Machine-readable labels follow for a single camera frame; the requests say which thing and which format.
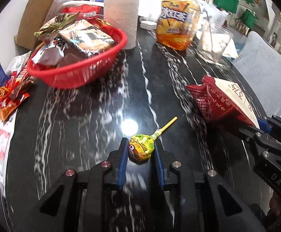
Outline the green red nutritious snack bag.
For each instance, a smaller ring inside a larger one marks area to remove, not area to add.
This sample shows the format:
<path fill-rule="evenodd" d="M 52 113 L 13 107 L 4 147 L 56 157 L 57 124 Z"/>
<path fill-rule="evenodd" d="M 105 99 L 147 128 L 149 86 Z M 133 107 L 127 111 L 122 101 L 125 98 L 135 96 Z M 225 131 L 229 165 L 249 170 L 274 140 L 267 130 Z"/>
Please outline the green red nutritious snack bag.
<path fill-rule="evenodd" d="M 36 32 L 34 32 L 34 37 L 37 40 L 43 42 L 50 42 L 59 34 L 59 31 L 66 26 L 72 24 L 76 21 L 79 16 L 79 12 L 76 14 L 72 13 L 61 13 L 47 21 L 43 26 L 41 26 Z"/>

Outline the seaweed roll snack pack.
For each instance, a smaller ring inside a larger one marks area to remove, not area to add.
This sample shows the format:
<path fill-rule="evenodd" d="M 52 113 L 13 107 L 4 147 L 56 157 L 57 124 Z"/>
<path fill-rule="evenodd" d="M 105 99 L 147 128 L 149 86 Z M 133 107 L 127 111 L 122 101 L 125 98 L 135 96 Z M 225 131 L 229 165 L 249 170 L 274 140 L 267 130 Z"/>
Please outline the seaweed roll snack pack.
<path fill-rule="evenodd" d="M 63 28 L 59 36 L 88 58 L 103 53 L 117 44 L 111 36 L 85 19 Z"/>

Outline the iced tea bottle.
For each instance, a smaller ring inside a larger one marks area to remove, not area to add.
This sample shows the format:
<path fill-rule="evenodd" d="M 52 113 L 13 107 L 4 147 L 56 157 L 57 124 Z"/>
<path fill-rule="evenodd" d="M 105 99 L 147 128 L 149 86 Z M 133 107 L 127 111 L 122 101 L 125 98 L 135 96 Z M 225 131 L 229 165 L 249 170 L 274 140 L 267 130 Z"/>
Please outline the iced tea bottle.
<path fill-rule="evenodd" d="M 185 50 L 194 39 L 202 0 L 162 0 L 157 21 L 157 41 L 174 50 Z"/>

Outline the white red peanut bag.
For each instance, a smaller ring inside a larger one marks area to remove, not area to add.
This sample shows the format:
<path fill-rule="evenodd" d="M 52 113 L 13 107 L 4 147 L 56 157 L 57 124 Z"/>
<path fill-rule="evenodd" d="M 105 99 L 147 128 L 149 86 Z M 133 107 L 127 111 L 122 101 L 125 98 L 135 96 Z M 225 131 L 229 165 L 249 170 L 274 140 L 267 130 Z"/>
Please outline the white red peanut bag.
<path fill-rule="evenodd" d="M 68 43 L 65 40 L 56 37 L 37 51 L 32 62 L 44 66 L 56 66 L 64 58 L 64 50 L 68 48 Z"/>

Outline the pink green leaflet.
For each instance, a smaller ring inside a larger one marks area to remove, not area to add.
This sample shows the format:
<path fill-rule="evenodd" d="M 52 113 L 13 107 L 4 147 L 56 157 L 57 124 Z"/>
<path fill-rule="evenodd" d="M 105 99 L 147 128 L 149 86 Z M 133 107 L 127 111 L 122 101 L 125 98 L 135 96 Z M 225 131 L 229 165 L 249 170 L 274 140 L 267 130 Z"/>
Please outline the pink green leaflet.
<path fill-rule="evenodd" d="M 16 116 L 17 111 L 12 113 L 5 122 L 2 122 L 0 119 L 0 190 L 3 197 L 6 195 L 5 185 L 7 162 L 9 158 L 10 143 L 15 131 Z"/>

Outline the dark red white snack bag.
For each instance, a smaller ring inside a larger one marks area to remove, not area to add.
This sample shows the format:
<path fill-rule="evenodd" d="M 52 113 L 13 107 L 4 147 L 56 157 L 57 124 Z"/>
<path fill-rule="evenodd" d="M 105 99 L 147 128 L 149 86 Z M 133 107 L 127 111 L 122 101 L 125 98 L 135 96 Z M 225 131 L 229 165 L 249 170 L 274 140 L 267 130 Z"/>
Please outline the dark red white snack bag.
<path fill-rule="evenodd" d="M 259 127 L 252 106 L 237 83 L 205 75 L 202 84 L 187 85 L 186 88 L 207 122 L 234 118 Z"/>

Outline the clear glass cup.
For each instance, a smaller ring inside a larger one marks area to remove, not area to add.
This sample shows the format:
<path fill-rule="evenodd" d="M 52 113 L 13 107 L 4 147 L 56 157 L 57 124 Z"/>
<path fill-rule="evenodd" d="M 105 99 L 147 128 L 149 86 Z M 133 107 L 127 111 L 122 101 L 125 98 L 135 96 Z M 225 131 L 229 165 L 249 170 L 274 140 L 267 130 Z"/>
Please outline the clear glass cup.
<path fill-rule="evenodd" d="M 222 54 L 233 37 L 229 30 L 206 20 L 197 45 L 197 55 L 207 63 L 221 66 Z"/>

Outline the clear plastic container red contents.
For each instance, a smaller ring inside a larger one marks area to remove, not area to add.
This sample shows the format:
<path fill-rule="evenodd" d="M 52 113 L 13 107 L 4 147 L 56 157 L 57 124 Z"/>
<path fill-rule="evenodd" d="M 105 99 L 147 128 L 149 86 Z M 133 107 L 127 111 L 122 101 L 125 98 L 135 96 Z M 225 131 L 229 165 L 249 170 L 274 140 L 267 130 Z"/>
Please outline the clear plastic container red contents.
<path fill-rule="evenodd" d="M 64 7 L 61 12 L 66 14 L 78 14 L 78 19 L 96 17 L 101 10 L 100 6 L 83 4 L 80 6 Z"/>

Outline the white chair cover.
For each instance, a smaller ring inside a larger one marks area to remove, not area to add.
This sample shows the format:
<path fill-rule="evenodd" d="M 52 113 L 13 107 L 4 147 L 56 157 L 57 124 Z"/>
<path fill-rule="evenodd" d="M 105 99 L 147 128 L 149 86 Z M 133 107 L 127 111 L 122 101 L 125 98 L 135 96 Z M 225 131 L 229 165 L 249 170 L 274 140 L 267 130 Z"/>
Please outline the white chair cover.
<path fill-rule="evenodd" d="M 281 55 L 251 31 L 238 58 L 232 61 L 268 116 L 281 116 Z"/>

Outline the red snack packets pile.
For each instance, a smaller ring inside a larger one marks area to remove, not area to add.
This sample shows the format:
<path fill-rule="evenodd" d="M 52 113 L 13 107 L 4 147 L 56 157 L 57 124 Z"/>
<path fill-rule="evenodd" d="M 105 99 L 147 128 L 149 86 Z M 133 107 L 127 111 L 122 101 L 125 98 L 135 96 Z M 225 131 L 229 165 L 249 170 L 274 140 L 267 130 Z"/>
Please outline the red snack packets pile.
<path fill-rule="evenodd" d="M 0 87 L 0 119 L 6 121 L 9 116 L 29 98 L 29 91 L 35 85 L 25 65 L 19 73 L 13 71 L 6 84 Z"/>

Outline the white paper towel roll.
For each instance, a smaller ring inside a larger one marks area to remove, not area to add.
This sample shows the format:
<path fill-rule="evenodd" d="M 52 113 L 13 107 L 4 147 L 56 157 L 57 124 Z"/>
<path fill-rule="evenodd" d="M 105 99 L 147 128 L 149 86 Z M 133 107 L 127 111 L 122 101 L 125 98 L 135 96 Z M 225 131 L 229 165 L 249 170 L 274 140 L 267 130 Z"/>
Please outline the white paper towel roll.
<path fill-rule="evenodd" d="M 127 36 L 125 50 L 136 46 L 139 0 L 104 0 L 104 19 Z"/>

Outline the red plastic basket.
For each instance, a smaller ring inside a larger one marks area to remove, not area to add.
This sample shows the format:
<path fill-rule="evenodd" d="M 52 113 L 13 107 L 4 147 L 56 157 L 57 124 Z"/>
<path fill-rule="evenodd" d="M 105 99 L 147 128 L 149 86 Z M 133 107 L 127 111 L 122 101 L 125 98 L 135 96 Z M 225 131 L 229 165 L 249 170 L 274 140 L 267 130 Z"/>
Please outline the red plastic basket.
<path fill-rule="evenodd" d="M 34 64 L 33 57 L 40 50 L 41 46 L 31 54 L 27 62 L 29 75 L 37 77 L 54 88 L 74 89 L 90 83 L 106 73 L 114 63 L 118 52 L 127 43 L 127 35 L 121 29 L 115 28 L 97 17 L 87 17 L 89 23 L 97 25 L 100 30 L 111 36 L 117 44 L 109 50 L 91 58 L 69 64 L 60 68 L 42 70 L 42 64 Z"/>

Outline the yellow green lollipop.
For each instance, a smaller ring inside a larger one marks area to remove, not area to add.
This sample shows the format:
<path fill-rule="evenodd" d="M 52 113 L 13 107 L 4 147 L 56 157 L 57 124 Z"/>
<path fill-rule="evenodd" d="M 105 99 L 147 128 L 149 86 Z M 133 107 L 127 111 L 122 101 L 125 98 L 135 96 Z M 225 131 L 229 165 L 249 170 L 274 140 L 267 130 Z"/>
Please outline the yellow green lollipop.
<path fill-rule="evenodd" d="M 151 135 L 136 134 L 129 140 L 129 156 L 136 161 L 145 161 L 149 159 L 155 150 L 155 140 L 170 127 L 178 117 L 174 117 L 162 128 L 155 130 Z"/>

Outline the brown cardboard box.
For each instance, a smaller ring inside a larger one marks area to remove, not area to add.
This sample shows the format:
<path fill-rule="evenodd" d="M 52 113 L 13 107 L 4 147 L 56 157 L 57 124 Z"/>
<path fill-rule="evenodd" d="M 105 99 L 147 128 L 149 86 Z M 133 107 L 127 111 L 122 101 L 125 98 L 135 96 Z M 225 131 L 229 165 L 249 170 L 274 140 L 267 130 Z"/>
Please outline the brown cardboard box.
<path fill-rule="evenodd" d="M 34 32 L 61 11 L 60 5 L 69 1 L 74 0 L 29 0 L 15 36 L 16 44 L 32 50 L 36 43 Z"/>

